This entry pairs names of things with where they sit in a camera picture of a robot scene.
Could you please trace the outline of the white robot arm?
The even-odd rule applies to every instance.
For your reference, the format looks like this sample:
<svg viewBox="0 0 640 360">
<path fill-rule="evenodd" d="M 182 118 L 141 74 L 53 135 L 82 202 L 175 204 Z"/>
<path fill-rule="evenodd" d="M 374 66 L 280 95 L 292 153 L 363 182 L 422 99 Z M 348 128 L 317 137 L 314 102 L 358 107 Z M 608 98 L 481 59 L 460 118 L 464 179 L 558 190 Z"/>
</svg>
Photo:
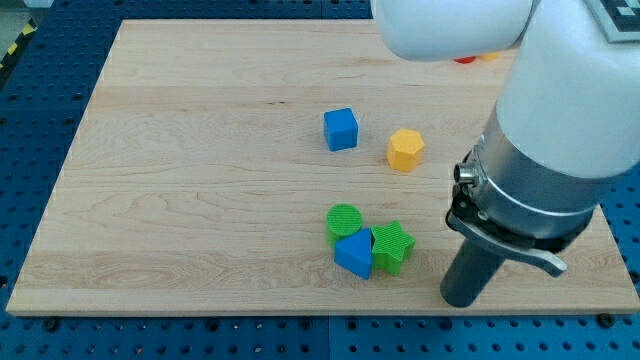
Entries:
<svg viewBox="0 0 640 360">
<path fill-rule="evenodd" d="M 477 144 L 455 167 L 448 279 L 505 260 L 551 275 L 608 189 L 639 161 L 639 45 L 615 42 L 596 1 L 375 1 L 384 43 L 411 61 L 516 49 Z"/>
</svg>

